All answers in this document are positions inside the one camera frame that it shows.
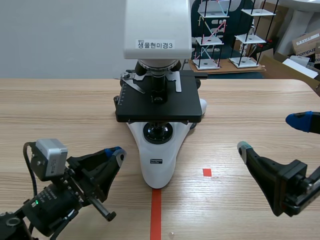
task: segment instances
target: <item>wooden table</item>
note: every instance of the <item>wooden table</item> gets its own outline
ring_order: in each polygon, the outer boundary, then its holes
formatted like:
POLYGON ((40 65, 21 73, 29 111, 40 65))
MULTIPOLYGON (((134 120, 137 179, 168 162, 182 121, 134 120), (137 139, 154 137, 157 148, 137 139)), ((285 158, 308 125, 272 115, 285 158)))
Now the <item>wooden table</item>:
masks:
MULTIPOLYGON (((59 239, 150 239, 152 190, 131 132, 116 121, 119 92, 118 80, 0 79, 0 212, 32 197, 25 142, 58 138, 69 156, 121 146, 128 157, 104 203, 117 217, 107 225, 93 207, 83 208, 59 239)), ((320 112, 320 98, 301 81, 277 79, 203 80, 199 94, 208 102, 205 117, 162 189, 162 240, 319 240, 320 200, 298 216, 275 217, 236 146, 247 141, 282 164, 299 159, 310 174, 320 165, 320 136, 291 128, 285 118, 320 112), (212 169, 212 177, 203 169, 212 169)), ((38 181, 38 188, 47 184, 38 181)))

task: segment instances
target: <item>gray wall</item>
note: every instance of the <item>gray wall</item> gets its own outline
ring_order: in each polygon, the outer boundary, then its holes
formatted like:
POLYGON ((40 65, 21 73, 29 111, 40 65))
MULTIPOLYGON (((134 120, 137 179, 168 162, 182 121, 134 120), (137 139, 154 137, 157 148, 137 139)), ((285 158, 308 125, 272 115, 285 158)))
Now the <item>gray wall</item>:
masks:
POLYGON ((125 0, 0 0, 0 78, 113 78, 125 0))

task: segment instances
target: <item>microscope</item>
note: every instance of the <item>microscope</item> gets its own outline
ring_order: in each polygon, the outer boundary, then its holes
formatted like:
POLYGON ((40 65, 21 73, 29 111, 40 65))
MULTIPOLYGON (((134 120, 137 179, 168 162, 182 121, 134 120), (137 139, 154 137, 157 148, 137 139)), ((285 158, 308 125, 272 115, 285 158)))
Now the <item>microscope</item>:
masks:
POLYGON ((124 58, 137 59, 121 74, 116 120, 127 123, 139 149, 145 182, 154 189, 172 178, 178 151, 206 112, 196 76, 180 71, 192 54, 189 0, 127 0, 124 58))

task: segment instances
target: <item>white shelf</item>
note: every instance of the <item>white shelf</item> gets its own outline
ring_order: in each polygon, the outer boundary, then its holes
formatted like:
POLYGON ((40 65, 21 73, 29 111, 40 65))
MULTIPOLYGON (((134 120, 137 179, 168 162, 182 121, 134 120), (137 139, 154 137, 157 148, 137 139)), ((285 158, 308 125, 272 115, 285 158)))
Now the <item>white shelf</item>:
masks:
POLYGON ((216 36, 212 36, 209 37, 205 36, 203 38, 203 43, 201 43, 202 41, 202 37, 196 37, 195 40, 201 45, 201 46, 213 46, 213 45, 223 45, 224 43, 220 40, 220 38, 216 37, 216 36))
POLYGON ((266 41, 262 40, 260 37, 257 35, 248 35, 247 34, 242 34, 242 35, 237 35, 235 36, 238 40, 240 40, 243 44, 265 44, 266 41))
POLYGON ((265 9, 253 9, 252 14, 251 14, 251 10, 252 9, 241 9, 242 12, 244 12, 252 17, 276 15, 273 12, 267 11, 265 9))
POLYGON ((228 15, 225 15, 222 11, 207 11, 206 15, 204 11, 199 12, 201 17, 204 19, 225 19, 229 18, 228 15))
POLYGON ((242 57, 239 65, 240 57, 229 58, 229 60, 235 65, 238 69, 243 68, 256 68, 259 66, 255 61, 252 61, 250 57, 242 57))
POLYGON ((212 70, 212 69, 219 69, 220 67, 216 62, 212 59, 193 59, 192 60, 196 69, 198 70, 212 70))

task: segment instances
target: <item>brand label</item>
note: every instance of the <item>brand label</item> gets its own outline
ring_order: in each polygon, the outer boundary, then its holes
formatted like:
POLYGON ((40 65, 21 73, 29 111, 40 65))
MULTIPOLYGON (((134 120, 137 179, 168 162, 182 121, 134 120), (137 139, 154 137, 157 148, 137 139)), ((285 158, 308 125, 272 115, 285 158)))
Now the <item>brand label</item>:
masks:
POLYGON ((151 164, 162 164, 162 159, 150 159, 151 164))
POLYGON ((136 49, 176 49, 175 40, 161 39, 137 39, 135 40, 136 49))

